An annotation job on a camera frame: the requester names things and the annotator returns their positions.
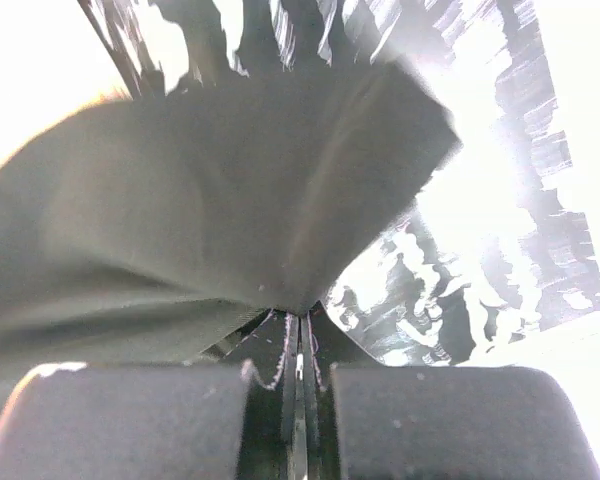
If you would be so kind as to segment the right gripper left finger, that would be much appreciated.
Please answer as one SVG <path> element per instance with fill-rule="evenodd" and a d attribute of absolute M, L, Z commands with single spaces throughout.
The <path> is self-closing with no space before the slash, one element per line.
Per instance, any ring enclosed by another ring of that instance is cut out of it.
<path fill-rule="evenodd" d="M 288 479 L 299 321 L 216 363 L 39 365 L 0 415 L 0 479 Z"/>

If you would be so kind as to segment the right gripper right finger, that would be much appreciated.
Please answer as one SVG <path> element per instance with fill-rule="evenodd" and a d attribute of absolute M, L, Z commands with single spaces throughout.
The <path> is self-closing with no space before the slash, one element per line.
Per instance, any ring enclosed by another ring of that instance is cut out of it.
<path fill-rule="evenodd" d="M 533 368 L 387 367 L 300 323 L 312 479 L 598 479 L 565 391 Z"/>

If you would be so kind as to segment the black trousers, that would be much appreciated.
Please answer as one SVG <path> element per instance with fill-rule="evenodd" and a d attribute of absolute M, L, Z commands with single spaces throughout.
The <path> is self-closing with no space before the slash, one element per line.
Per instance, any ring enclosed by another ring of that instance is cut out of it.
<path fill-rule="evenodd" d="M 395 64 L 77 113 L 0 169 L 0 410 L 46 362 L 183 359 L 304 313 L 458 139 Z"/>

